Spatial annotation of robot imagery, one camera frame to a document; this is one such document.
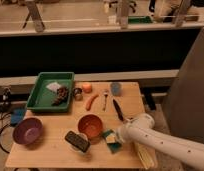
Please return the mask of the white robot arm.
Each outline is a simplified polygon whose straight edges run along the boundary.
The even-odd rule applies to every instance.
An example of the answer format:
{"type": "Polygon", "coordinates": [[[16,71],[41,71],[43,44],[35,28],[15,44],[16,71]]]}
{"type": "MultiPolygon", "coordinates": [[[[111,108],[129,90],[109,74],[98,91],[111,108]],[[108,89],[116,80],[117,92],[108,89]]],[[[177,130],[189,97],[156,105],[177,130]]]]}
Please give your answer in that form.
{"type": "Polygon", "coordinates": [[[204,171],[204,144],[157,132],[154,124],[152,116],[141,113],[118,127],[116,135],[121,143],[139,142],[204,171]]]}

